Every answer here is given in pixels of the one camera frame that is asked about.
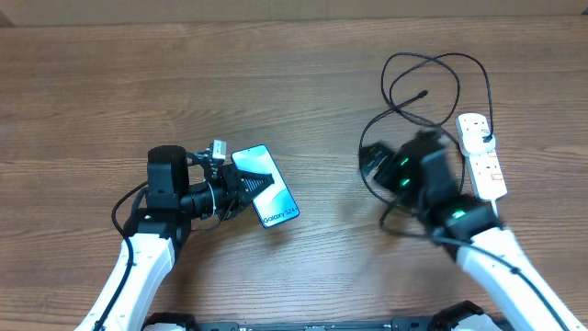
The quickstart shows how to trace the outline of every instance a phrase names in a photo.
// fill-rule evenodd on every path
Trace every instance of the power strip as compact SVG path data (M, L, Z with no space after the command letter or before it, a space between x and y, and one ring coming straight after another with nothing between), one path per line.
M498 163L495 139L492 138L493 145L488 144L481 147L483 144L480 142L481 137L490 133L486 118L481 114L462 114L458 116L456 125L458 127L459 145L462 153L466 156L471 187L474 190L476 200L482 202L496 201L506 195L506 183L504 182L503 171ZM479 150L472 152L469 146L476 146Z

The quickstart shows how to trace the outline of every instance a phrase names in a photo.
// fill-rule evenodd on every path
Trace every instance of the smartphone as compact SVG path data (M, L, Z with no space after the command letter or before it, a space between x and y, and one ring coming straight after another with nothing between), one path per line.
M300 211L276 162L265 145L250 147L231 155L231 160L242 171L271 174L274 184L254 198L254 207L264 227L272 227L300 215Z

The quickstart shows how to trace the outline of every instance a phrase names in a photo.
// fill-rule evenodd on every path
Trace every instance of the extension cord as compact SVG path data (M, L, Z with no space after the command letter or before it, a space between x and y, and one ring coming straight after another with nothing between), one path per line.
M459 134L459 146L466 156L469 179L476 200L481 202L496 201L506 195L503 171L496 154L496 140L492 137L490 151L481 147L482 137L490 133L488 121L481 114L468 113L458 116L456 120Z

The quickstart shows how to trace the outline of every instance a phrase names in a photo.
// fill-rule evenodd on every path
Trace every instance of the wall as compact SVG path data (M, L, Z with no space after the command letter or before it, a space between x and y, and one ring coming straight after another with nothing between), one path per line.
M0 25L580 15L587 7L588 0L0 0Z

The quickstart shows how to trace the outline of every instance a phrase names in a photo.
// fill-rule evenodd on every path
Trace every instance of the phone screen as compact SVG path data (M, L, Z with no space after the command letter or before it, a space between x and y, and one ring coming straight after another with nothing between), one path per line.
M255 210L264 227L278 225L300 215L298 206L265 145L235 152L231 159L239 170L271 174L274 178L274 184L254 198Z

